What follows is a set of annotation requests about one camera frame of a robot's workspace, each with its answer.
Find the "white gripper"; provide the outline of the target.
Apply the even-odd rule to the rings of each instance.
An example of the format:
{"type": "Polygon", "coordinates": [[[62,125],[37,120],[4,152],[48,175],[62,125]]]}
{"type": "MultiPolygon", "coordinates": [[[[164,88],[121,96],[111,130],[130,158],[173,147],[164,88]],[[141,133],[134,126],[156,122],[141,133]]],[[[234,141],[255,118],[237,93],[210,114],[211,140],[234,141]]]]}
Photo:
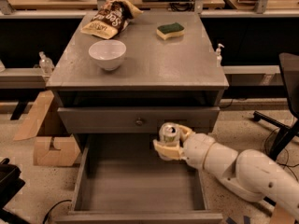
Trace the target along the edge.
{"type": "Polygon", "coordinates": [[[164,143],[154,140],[155,150],[169,160],[185,160],[192,168],[202,169],[206,155],[216,140],[204,133],[195,133],[193,129],[187,126],[179,125],[178,127],[179,139],[184,141],[183,148],[179,141],[164,143]]]}

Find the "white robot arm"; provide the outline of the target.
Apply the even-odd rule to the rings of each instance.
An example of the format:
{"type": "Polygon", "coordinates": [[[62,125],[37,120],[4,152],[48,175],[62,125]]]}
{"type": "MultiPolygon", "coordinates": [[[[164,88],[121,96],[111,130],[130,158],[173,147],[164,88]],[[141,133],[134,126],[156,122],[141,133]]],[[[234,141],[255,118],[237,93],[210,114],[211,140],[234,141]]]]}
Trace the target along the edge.
{"type": "Polygon", "coordinates": [[[197,170],[214,175],[228,190],[245,201],[267,197],[299,220],[299,183],[275,161],[255,149],[238,152],[205,133],[167,122],[153,141],[166,161],[186,161],[197,170]]]}

